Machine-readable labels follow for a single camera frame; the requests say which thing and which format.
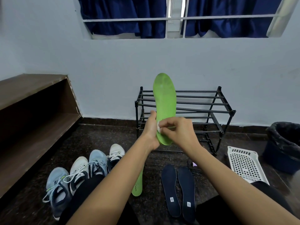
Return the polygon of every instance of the baseboard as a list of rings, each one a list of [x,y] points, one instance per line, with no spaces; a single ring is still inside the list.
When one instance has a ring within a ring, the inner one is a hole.
[[[135,120],[113,119],[113,118],[93,118],[93,117],[81,117],[78,121],[79,124],[86,125],[113,125],[113,126],[126,126],[136,127]],[[230,125],[227,128],[227,132],[230,133],[256,133],[266,134],[266,126],[237,126]],[[208,126],[209,130],[214,130],[215,126]]]

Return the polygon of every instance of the leg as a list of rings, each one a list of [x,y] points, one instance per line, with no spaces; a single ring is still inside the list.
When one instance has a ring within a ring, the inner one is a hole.
[[[72,197],[69,206],[62,212],[59,219],[59,224],[66,224],[80,205],[85,201],[89,194],[96,188],[96,186],[104,179],[103,175],[95,175],[94,177],[84,181],[76,190]],[[127,202],[125,208],[119,218],[117,225],[122,224],[139,224],[137,216],[132,207]]]
[[[263,181],[253,182],[252,185],[272,198],[287,211],[294,214],[291,207],[284,199],[284,197],[273,187],[264,183]],[[234,215],[228,205],[220,196],[213,197],[212,199],[199,204],[196,208],[196,220],[200,224],[217,224],[228,221],[231,224],[241,224],[238,218]]]

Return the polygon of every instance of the trash can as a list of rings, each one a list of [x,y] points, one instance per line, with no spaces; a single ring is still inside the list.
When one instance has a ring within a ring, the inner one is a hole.
[[[289,174],[300,170],[300,124],[275,122],[266,131],[268,142],[262,154],[264,160]]]

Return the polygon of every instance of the white plastic basket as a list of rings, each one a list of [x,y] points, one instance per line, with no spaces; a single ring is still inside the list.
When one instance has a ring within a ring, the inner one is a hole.
[[[231,170],[247,182],[252,183],[255,181],[264,181],[270,185],[258,161],[258,155],[255,151],[228,146],[227,153]]]

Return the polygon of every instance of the green insole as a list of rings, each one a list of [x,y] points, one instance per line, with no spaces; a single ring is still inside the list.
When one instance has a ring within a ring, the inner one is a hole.
[[[153,83],[153,95],[156,103],[156,121],[176,115],[176,92],[170,77],[165,73],[156,76]],[[161,144],[170,145],[172,140],[167,136],[156,133]]]
[[[143,170],[144,167],[139,175],[139,177],[137,178],[137,182],[135,183],[133,189],[132,189],[132,195],[135,197],[138,197],[139,195],[141,195],[142,190],[143,190]]]

